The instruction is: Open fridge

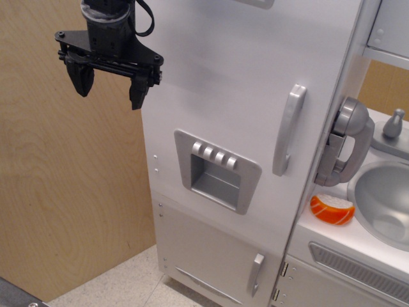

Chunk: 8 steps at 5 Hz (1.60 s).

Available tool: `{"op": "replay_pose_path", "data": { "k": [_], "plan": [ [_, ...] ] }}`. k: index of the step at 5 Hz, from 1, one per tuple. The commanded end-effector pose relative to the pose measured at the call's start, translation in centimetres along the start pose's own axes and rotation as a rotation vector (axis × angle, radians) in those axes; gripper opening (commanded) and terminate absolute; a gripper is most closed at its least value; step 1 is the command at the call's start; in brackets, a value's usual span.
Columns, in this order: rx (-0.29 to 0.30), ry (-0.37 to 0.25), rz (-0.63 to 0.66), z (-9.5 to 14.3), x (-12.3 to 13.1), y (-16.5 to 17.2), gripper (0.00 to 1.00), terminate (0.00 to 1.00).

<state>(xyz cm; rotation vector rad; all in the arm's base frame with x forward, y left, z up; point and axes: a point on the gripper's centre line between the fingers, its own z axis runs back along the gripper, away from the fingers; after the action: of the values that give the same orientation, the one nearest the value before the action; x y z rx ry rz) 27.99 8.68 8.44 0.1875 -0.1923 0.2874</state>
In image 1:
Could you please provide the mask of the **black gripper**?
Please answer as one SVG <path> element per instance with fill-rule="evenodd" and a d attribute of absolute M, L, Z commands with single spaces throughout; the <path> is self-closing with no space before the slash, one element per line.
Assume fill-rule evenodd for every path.
<path fill-rule="evenodd" d="M 87 29 L 55 33 L 60 44 L 59 59 L 66 65 L 80 96 L 88 96 L 94 69 L 98 69 L 131 78 L 132 110 L 142 108 L 149 87 L 162 79 L 160 66 L 164 63 L 161 55 L 138 40 L 150 35 L 155 26 L 150 7 L 143 9 L 151 17 L 151 24 L 144 32 L 136 30 L 134 6 L 82 6 Z"/>

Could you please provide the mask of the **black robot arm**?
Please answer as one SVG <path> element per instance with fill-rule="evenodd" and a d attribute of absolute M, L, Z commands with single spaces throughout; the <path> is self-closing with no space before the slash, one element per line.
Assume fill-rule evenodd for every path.
<path fill-rule="evenodd" d="M 90 92 L 95 70 L 122 75 L 131 80 L 129 97 L 136 110 L 142 107 L 149 88 L 160 83 L 163 57 L 138 40 L 150 35 L 155 26 L 151 24 L 145 32 L 136 30 L 137 5 L 153 16 L 144 1 L 82 1 L 87 28 L 55 34 L 59 59 L 79 95 L 86 97 Z"/>

